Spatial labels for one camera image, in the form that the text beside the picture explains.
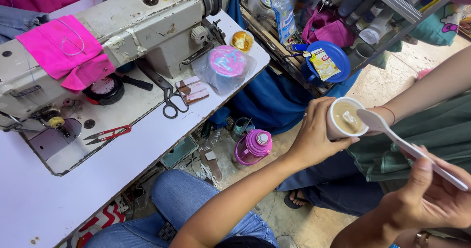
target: white plastic spoon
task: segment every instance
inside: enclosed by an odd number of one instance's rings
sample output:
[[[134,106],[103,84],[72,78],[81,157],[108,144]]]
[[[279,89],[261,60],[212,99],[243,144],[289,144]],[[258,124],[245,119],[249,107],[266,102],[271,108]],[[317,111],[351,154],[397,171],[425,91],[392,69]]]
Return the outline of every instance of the white plastic spoon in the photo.
[[[414,148],[411,144],[404,141],[402,138],[396,135],[386,124],[386,121],[377,113],[371,112],[366,109],[358,109],[356,111],[358,117],[365,123],[367,126],[370,127],[371,130],[381,131],[385,133],[394,143],[399,145],[399,147],[403,148],[405,151],[410,153],[415,158],[420,157],[427,157],[423,152]],[[443,170],[434,161],[432,161],[432,169],[442,176],[444,179],[447,179],[450,183],[455,185],[459,190],[468,191],[468,186],[465,185],[462,181],[458,180],[456,177],[451,175],[449,172]]]

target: red string bracelet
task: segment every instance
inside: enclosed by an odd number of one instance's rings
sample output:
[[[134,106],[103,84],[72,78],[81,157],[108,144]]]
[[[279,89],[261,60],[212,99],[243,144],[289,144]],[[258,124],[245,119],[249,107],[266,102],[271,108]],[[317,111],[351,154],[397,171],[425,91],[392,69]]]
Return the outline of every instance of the red string bracelet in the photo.
[[[386,108],[387,110],[389,110],[392,113],[392,116],[394,117],[394,121],[392,121],[392,124],[390,126],[394,125],[394,123],[396,122],[396,115],[394,114],[394,112],[391,109],[389,109],[387,107],[384,107],[384,106],[375,106],[375,107],[383,107],[383,108]]]

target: black scissors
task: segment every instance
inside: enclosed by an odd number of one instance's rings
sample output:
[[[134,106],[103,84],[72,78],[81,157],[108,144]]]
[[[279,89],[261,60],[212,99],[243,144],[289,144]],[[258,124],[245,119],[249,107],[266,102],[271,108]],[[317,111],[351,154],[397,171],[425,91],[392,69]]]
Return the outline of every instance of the black scissors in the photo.
[[[165,106],[163,107],[163,115],[166,118],[176,118],[178,116],[178,111],[185,113],[190,109],[190,106],[188,106],[185,101],[183,100],[183,97],[178,93],[178,91],[173,92],[173,86],[167,82],[162,76],[158,75],[157,72],[150,66],[150,64],[147,62],[147,60],[143,58],[137,58],[134,60],[136,64],[138,65],[138,68],[147,76],[151,81],[153,81],[157,86],[159,86],[163,90],[163,99],[165,101]],[[180,96],[181,100],[186,106],[186,110],[183,111],[181,110],[178,106],[176,106],[172,101],[171,98],[175,95]],[[174,116],[169,116],[166,112],[165,109],[167,107],[171,107],[173,110],[175,110],[175,115]]]

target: muffin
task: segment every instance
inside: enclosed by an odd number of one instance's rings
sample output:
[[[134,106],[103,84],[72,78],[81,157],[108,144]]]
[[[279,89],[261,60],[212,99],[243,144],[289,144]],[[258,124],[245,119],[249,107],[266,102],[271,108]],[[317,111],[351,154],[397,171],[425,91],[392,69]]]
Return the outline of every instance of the muffin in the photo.
[[[232,36],[231,46],[241,50],[244,53],[249,52],[253,45],[253,38],[246,31],[238,31]]]

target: wristwatch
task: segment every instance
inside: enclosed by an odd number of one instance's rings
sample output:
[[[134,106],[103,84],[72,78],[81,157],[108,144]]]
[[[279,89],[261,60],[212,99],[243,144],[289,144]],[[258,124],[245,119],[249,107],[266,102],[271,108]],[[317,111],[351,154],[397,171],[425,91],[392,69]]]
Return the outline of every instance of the wristwatch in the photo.
[[[415,235],[414,244],[416,248],[429,248],[430,233],[421,231]]]

